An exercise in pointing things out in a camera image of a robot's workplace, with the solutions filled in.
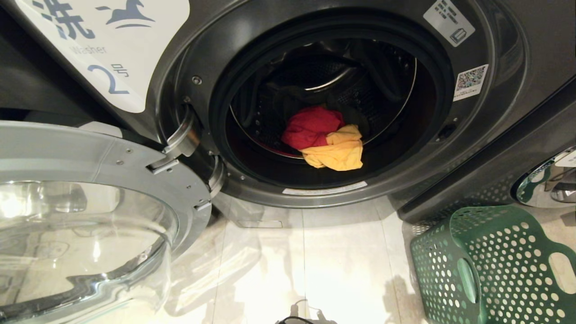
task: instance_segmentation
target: red cloth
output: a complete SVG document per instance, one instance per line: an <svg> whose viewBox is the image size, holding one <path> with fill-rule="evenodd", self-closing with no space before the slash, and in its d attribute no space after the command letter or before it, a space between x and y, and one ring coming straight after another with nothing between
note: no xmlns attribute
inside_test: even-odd
<svg viewBox="0 0 576 324"><path fill-rule="evenodd" d="M288 120L282 142L296 150L326 146L326 135L343 126L344 118L339 111L322 106L304 108Z"/></svg>

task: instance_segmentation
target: yellow cloth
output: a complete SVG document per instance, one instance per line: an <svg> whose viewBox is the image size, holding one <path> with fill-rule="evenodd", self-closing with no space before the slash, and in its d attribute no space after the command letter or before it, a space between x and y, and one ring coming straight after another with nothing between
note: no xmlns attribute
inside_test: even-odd
<svg viewBox="0 0 576 324"><path fill-rule="evenodd" d="M362 135L356 125L346 125L326 136L327 146L315 146L300 152L304 160L315 168L328 167L336 171L360 169Z"/></svg>

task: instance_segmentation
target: open washer door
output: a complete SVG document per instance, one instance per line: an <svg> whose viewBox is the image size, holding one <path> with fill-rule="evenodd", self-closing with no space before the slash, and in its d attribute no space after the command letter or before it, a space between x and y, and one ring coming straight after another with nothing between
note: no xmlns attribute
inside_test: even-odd
<svg viewBox="0 0 576 324"><path fill-rule="evenodd" d="M155 312L171 259L210 218L202 180L176 159L153 167L166 159L157 150L84 129L0 121L0 143L0 322Z"/></svg>

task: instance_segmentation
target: white label sticker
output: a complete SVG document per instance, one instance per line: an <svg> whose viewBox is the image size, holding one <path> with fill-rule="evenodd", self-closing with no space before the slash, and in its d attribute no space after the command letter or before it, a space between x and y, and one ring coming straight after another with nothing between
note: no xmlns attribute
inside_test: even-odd
<svg viewBox="0 0 576 324"><path fill-rule="evenodd" d="M424 14L424 19L457 47L476 30L450 0L438 0Z"/></svg>
<svg viewBox="0 0 576 324"><path fill-rule="evenodd" d="M475 96L482 91L482 85L488 71L488 64L475 67L458 74L454 101Z"/></svg>
<svg viewBox="0 0 576 324"><path fill-rule="evenodd" d="M285 195L296 195L296 196L330 195L330 194L345 193L347 191L364 188L367 185L368 184L365 181L361 181L358 183L349 184L348 186L330 188L330 189L321 189L321 190L300 190L300 189L286 188L282 193Z"/></svg>
<svg viewBox="0 0 576 324"><path fill-rule="evenodd" d="M190 13L188 0L16 0L111 104L145 109L152 73Z"/></svg>
<svg viewBox="0 0 576 324"><path fill-rule="evenodd" d="M555 164L557 167L576 168L576 150L570 152Z"/></svg>

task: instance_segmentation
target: screw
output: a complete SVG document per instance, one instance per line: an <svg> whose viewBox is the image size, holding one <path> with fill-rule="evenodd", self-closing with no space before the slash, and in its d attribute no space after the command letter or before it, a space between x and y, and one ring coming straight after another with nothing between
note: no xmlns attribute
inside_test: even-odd
<svg viewBox="0 0 576 324"><path fill-rule="evenodd" d="M200 84L202 84L202 79L201 79L199 76L193 76L193 77L192 77L192 82L193 82L195 85L200 85Z"/></svg>

